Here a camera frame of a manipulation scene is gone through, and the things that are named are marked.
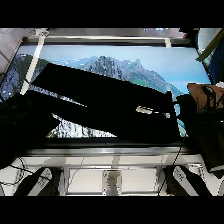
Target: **sky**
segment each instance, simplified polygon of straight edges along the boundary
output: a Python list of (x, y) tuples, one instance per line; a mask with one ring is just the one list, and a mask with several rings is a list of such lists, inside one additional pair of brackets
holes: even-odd
[[(34, 54), (36, 46), (21, 46), (18, 53)], [(155, 71), (166, 82), (188, 93), (187, 83), (210, 83), (209, 78), (194, 48), (151, 47), (151, 46), (87, 46), (87, 45), (44, 45), (40, 58), (59, 60), (80, 60), (93, 56), (106, 56), (120, 61), (139, 59), (145, 69)]]

